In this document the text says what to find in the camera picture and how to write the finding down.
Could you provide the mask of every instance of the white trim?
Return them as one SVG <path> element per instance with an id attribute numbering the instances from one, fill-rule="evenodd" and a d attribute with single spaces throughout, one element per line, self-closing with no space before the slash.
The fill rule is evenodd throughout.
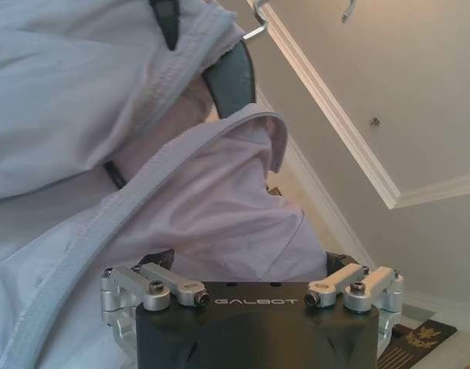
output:
<path id="1" fill-rule="evenodd" d="M 349 116 L 326 86 L 319 73 L 312 66 L 308 58 L 288 32 L 271 5 L 265 4 L 262 13 L 269 22 L 268 32 L 286 60 L 293 67 L 295 73 L 312 95 L 330 124 L 343 140 L 351 155 L 360 168 L 365 172 L 373 187 L 388 208 L 393 208 L 399 197 L 399 189 L 384 169 L 365 139 L 351 122 Z"/>
<path id="2" fill-rule="evenodd" d="M 429 184 L 428 186 L 410 191 L 404 191 L 397 199 L 394 208 L 404 208 L 406 206 L 424 204 L 464 194 L 470 194 L 470 174 Z"/>
<path id="3" fill-rule="evenodd" d="M 404 303 L 434 311 L 435 314 L 431 317 L 434 321 L 450 324 L 459 331 L 470 333 L 470 304 L 411 291 L 405 293 Z"/>
<path id="4" fill-rule="evenodd" d="M 470 174 L 400 191 L 271 5 L 265 4 L 261 11 L 269 22 L 271 38 L 389 209 L 470 194 Z"/>

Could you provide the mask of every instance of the small metal fitting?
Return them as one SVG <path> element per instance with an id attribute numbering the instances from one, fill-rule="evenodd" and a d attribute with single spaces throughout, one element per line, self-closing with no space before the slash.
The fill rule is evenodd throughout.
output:
<path id="1" fill-rule="evenodd" d="M 306 306 L 308 306 L 309 308 L 315 308 L 319 305 L 320 302 L 318 294 L 306 294 L 304 300 Z"/>
<path id="2" fill-rule="evenodd" d="M 136 264 L 131 268 L 134 273 L 139 273 L 141 271 L 141 264 Z"/>
<path id="3" fill-rule="evenodd" d="M 349 285 L 349 289 L 354 294 L 364 294 L 366 286 L 362 282 L 353 282 Z"/>
<path id="4" fill-rule="evenodd" d="M 210 295 L 207 292 L 201 292 L 194 298 L 196 306 L 204 307 L 210 303 Z"/>
<path id="5" fill-rule="evenodd" d="M 102 277 L 110 277 L 112 273 L 113 268 L 107 268 L 104 270 L 104 273 L 102 273 Z"/>
<path id="6" fill-rule="evenodd" d="M 377 118 L 377 117 L 373 117 L 371 120 L 370 120 L 370 125 L 372 127 L 379 127 L 381 125 L 381 122 L 380 120 Z"/>
<path id="7" fill-rule="evenodd" d="M 152 281 L 148 286 L 151 294 L 159 294 L 165 289 L 165 284 L 162 281 Z"/>

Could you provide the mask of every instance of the screw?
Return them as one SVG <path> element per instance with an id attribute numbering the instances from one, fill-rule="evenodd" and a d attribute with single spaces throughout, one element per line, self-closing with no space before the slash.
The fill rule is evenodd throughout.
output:
<path id="1" fill-rule="evenodd" d="M 349 286 L 349 289 L 351 290 L 352 293 L 354 294 L 364 294 L 366 286 L 362 282 L 353 282 Z"/>
<path id="2" fill-rule="evenodd" d="M 318 295 L 314 294 L 306 294 L 305 295 L 305 304 L 310 308 L 315 308 L 320 302 L 320 298 Z"/>
<path id="3" fill-rule="evenodd" d="M 157 294 L 160 293 L 164 290 L 164 282 L 162 281 L 153 281 L 150 282 L 150 285 L 148 286 L 148 289 L 150 290 L 151 294 Z"/>
<path id="4" fill-rule="evenodd" d="M 194 298 L 196 306 L 206 306 L 210 303 L 210 295 L 207 292 L 201 292 Z"/>
<path id="5" fill-rule="evenodd" d="M 132 270 L 134 273 L 139 273 L 140 270 L 141 270 L 141 265 L 140 265 L 140 264 L 137 264 L 137 265 L 133 266 L 133 267 L 131 268 L 131 270 Z"/>
<path id="6" fill-rule="evenodd" d="M 104 273 L 102 273 L 102 276 L 104 277 L 110 277 L 111 276 L 111 273 L 112 273 L 112 269 L 113 268 L 107 268 L 104 270 Z"/>
<path id="7" fill-rule="evenodd" d="M 372 127 L 378 127 L 381 124 L 382 122 L 377 117 L 373 117 L 372 120 L 370 121 L 370 125 Z"/>

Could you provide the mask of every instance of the beige wall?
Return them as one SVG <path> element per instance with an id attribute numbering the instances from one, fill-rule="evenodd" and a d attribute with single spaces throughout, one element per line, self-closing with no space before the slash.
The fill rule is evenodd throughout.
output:
<path id="1" fill-rule="evenodd" d="M 366 12 L 366 3 L 358 2 L 350 22 Z M 405 6 L 409 2 L 396 3 Z M 255 25 L 244 0 L 224 0 L 222 4 L 240 13 L 243 27 Z M 328 16 L 339 21 L 340 10 Z M 470 303 L 470 195 L 387 209 L 271 38 L 265 35 L 251 42 L 250 53 L 257 83 L 273 107 L 286 117 L 291 135 L 373 260 L 404 271 L 409 290 Z M 349 91 L 337 97 L 363 99 L 358 92 Z M 363 113 L 363 119 L 369 113 Z M 360 125 L 360 130 L 366 129 L 366 123 Z"/>

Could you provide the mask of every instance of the wall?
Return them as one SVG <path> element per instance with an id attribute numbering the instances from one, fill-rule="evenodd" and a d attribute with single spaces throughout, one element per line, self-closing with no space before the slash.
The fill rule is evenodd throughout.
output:
<path id="1" fill-rule="evenodd" d="M 350 22 L 365 11 L 363 3 Z M 256 25 L 244 0 L 222 4 L 239 12 L 244 28 Z M 328 16 L 339 20 L 340 14 Z M 374 262 L 403 271 L 410 291 L 470 304 L 470 194 L 389 210 L 271 38 L 254 40 L 249 49 L 257 83 L 286 117 L 291 135 Z"/>
<path id="2" fill-rule="evenodd" d="M 399 189 L 470 173 L 470 0 L 270 4 Z"/>

